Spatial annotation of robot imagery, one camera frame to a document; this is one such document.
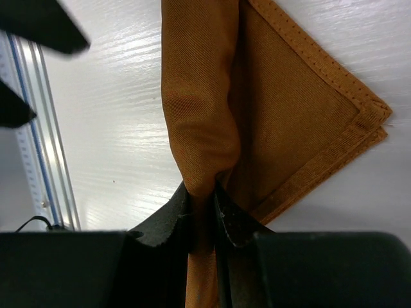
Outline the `orange-brown cloth napkin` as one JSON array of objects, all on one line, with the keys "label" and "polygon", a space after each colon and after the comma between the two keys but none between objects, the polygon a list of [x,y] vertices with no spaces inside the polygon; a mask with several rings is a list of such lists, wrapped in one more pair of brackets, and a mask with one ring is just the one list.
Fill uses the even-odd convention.
[{"label": "orange-brown cloth napkin", "polygon": [[163,1],[162,107],[194,213],[186,307],[218,307],[216,183],[269,223],[386,137],[390,107],[274,1]]}]

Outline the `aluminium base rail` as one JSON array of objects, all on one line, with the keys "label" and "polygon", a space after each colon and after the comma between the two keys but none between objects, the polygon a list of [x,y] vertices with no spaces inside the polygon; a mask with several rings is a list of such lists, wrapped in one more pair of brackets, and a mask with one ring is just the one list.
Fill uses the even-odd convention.
[{"label": "aluminium base rail", "polygon": [[41,47],[2,32],[1,81],[37,113],[37,117],[29,124],[47,196],[47,219],[70,230],[80,230],[80,219]]}]

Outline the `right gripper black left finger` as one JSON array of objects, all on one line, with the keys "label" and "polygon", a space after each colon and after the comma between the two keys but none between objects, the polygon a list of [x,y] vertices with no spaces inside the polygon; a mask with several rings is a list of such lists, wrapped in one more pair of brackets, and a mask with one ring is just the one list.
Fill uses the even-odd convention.
[{"label": "right gripper black left finger", "polygon": [[129,231],[1,234],[2,307],[183,307],[188,192]]}]

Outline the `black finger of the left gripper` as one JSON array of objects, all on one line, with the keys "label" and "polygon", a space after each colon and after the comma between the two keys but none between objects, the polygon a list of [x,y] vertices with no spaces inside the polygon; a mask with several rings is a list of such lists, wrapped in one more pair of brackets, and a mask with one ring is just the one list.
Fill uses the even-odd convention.
[{"label": "black finger of the left gripper", "polygon": [[37,117],[37,113],[1,81],[0,127],[20,128]]},{"label": "black finger of the left gripper", "polygon": [[81,53],[91,45],[56,0],[1,1],[1,30],[65,55]]}]

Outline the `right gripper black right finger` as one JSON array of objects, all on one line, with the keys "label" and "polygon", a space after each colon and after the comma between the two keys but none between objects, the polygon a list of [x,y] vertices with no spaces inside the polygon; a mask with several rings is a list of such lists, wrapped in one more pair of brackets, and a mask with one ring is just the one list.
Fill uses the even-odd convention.
[{"label": "right gripper black right finger", "polygon": [[221,307],[409,307],[410,250],[383,232],[271,231],[214,189]]}]

